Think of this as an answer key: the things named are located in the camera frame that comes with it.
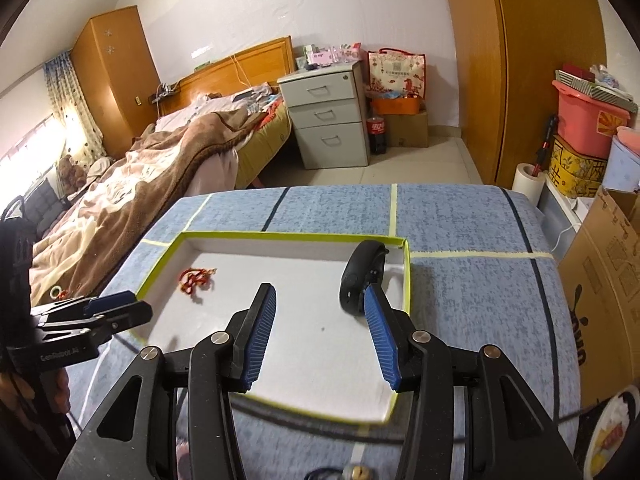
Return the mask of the person's left hand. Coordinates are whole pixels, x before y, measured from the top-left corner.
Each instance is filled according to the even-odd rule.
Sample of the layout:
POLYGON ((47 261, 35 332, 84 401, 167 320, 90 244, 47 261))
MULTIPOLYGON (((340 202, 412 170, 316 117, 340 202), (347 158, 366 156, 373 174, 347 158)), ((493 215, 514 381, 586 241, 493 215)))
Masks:
MULTIPOLYGON (((2 372, 0 389, 1 403, 17 416, 25 418, 26 401, 35 399, 35 391, 28 382, 20 376, 2 372)), ((67 414, 70 411, 70 388, 64 368, 54 375, 53 401, 58 413, 67 414)))

